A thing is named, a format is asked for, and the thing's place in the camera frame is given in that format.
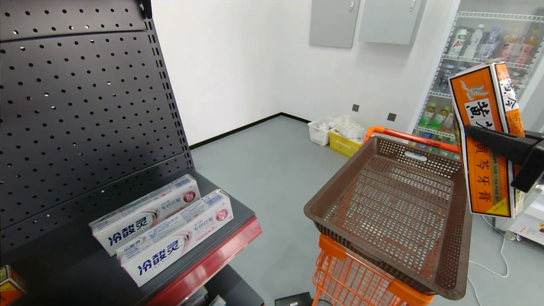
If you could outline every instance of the wall outlet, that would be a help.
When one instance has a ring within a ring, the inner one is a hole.
[[[389,115],[387,115],[387,120],[389,121],[395,121],[396,118],[397,114],[389,113]]]

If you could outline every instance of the yellow crate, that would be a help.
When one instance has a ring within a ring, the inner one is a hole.
[[[353,156],[363,145],[362,143],[345,138],[333,130],[329,131],[329,134],[331,136],[331,149],[347,157]]]

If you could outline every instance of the white cable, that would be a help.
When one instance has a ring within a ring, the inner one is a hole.
[[[499,276],[499,277],[502,277],[502,278],[507,278],[508,277],[508,274],[510,273],[510,268],[508,266],[508,261],[506,260],[506,257],[504,256],[503,254],[503,250],[504,250],[504,243],[506,241],[506,236],[501,232],[499,231],[498,229],[496,229],[493,225],[491,225],[491,223],[489,223],[487,221],[486,218],[484,218],[484,216],[482,216],[482,219],[485,221],[485,223],[487,223],[489,226],[491,226],[495,231],[497,231],[499,234],[501,234],[503,236],[503,245],[500,247],[500,255],[502,256],[503,260],[504,260],[504,263],[506,265],[506,274],[505,275],[500,275],[499,273],[497,272],[494,272],[494,271],[491,271],[489,268],[486,268],[484,266],[482,266],[481,264],[475,262],[475,261],[472,261],[472,260],[469,260],[468,262],[471,262],[485,270],[487,270],[488,272],[491,272],[493,274],[495,274],[496,276]],[[478,305],[482,306],[481,302],[480,302],[480,298],[478,297],[478,292],[476,291],[476,286],[474,286],[474,283],[471,281],[471,278],[468,277],[468,282],[472,285],[472,288],[474,289],[474,295],[476,296],[476,301],[478,302]]]

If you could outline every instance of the shelf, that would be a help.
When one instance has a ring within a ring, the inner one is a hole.
[[[524,22],[542,22],[544,16],[535,15],[520,15],[520,14],[501,14],[501,13],[485,13],[474,11],[460,11],[457,13],[459,18],[476,18],[476,19],[495,19],[495,20],[512,20]]]
[[[434,96],[434,97],[446,98],[446,99],[451,99],[452,98],[452,95],[439,93],[437,91],[430,91],[429,95]]]
[[[230,266],[226,265],[204,286],[209,299],[221,296],[227,305],[261,306],[263,298]]]
[[[218,188],[193,169],[201,194]],[[95,211],[69,222],[12,252],[2,254],[27,282],[28,294],[14,306],[37,304],[177,305],[203,286],[261,232],[255,213],[231,197],[234,219],[142,287],[93,238],[88,223],[108,211]]]
[[[434,134],[434,135],[442,135],[442,136],[445,136],[447,138],[455,138],[455,135],[453,135],[453,134],[444,133],[444,132],[436,131],[436,130],[431,130],[430,128],[421,127],[421,126],[416,126],[416,128],[414,130],[427,132],[427,133],[431,133],[431,134]]]
[[[487,61],[487,59],[483,59],[483,58],[454,56],[454,55],[449,55],[449,54],[445,54],[442,58],[443,59],[457,60],[457,61],[460,61],[460,62],[477,63],[477,64],[485,63]],[[531,65],[517,64],[517,63],[511,63],[511,62],[505,62],[505,64],[509,68],[517,68],[517,69],[524,69],[524,70],[530,70],[532,68]]]

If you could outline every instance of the glass door fridge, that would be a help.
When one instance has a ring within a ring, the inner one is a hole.
[[[533,91],[527,90],[528,85],[538,84],[542,73],[535,72],[544,69],[540,65],[543,40],[542,0],[461,0],[413,134],[453,144],[451,119],[455,114],[448,77],[490,58],[506,62],[518,101],[528,101]],[[422,144],[412,145],[459,158]]]

